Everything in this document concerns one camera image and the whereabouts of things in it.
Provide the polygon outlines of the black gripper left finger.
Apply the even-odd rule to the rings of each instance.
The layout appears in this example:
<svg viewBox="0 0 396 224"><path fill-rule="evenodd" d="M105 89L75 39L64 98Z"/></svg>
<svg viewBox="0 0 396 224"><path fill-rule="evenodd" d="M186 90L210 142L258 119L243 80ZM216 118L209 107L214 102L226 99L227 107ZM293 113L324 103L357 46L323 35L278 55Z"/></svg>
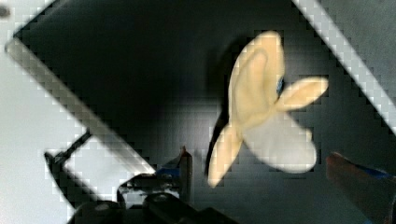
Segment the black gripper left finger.
<svg viewBox="0 0 396 224"><path fill-rule="evenodd" d="M185 147L153 174L139 174L117 189L117 201L122 205L142 205L152 193L170 193L187 203L191 197L192 155Z"/></svg>

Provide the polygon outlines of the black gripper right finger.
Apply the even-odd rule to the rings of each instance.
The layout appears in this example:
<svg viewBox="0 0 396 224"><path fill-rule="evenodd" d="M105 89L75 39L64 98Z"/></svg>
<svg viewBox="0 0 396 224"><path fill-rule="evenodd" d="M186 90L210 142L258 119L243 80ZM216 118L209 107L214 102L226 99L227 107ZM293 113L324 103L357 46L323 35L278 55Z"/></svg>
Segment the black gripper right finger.
<svg viewBox="0 0 396 224"><path fill-rule="evenodd" d="M395 176L333 152L326 176L373 224L395 224Z"/></svg>

